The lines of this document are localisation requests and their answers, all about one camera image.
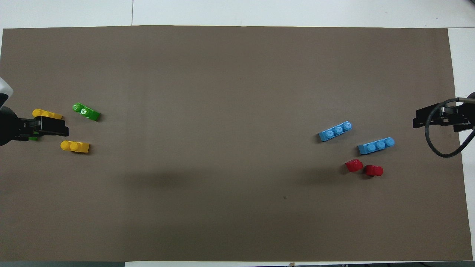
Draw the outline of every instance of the brown mat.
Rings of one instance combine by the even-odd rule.
[[[0,148],[1,260],[472,259],[461,157],[411,125],[454,96],[446,29],[6,29],[0,76],[70,127]]]

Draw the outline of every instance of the table surface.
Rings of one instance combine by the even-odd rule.
[[[128,25],[449,28],[455,92],[473,91],[475,7],[470,1],[0,1],[0,29]],[[468,133],[461,133],[461,141]],[[475,229],[475,145],[463,152],[469,221]],[[142,266],[145,263],[129,263]],[[169,262],[153,263],[169,265]],[[212,263],[215,266],[287,263]]]

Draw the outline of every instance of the lego stud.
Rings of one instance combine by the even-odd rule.
[[[348,123],[343,123],[343,129],[344,129],[345,131],[351,130],[351,129],[352,129],[351,126],[352,126],[352,124],[349,123],[349,122],[348,122]]]
[[[345,163],[345,165],[350,172],[356,172],[363,169],[363,163],[361,163],[360,160],[357,159],[350,160],[349,162]]]
[[[333,133],[333,131],[327,131],[325,133],[325,135],[326,135],[327,138],[331,138],[331,137],[333,137],[334,133]]]
[[[33,112],[31,114],[33,115],[34,118],[36,118],[38,116],[41,116],[41,109],[37,108],[37,109],[33,110]]]
[[[84,105],[81,103],[76,103],[73,105],[73,110],[76,112],[81,112],[81,110],[84,108]]]
[[[82,115],[87,115],[87,114],[90,114],[91,113],[91,110],[90,109],[87,109],[87,108],[83,108],[81,109],[81,114]]]
[[[392,139],[391,137],[387,138],[386,139],[386,145],[387,146],[394,146],[394,139]]]
[[[62,142],[61,142],[61,149],[62,149],[62,150],[71,150],[71,149],[69,148],[70,144],[71,144],[70,141],[62,141]]]
[[[368,146],[366,146],[366,149],[370,152],[374,152],[376,151],[376,146],[370,143]]]
[[[87,153],[89,152],[89,143],[64,140],[61,142],[61,149],[65,151]]]
[[[340,126],[337,126],[333,128],[333,131],[335,132],[335,134],[341,134],[343,133],[343,128],[341,128]]]
[[[383,141],[379,141],[379,142],[376,142],[376,147],[377,147],[378,149],[383,149],[383,148],[386,147],[386,145],[384,144]]]
[[[384,172],[381,166],[368,165],[366,166],[366,174],[369,176],[381,176]]]

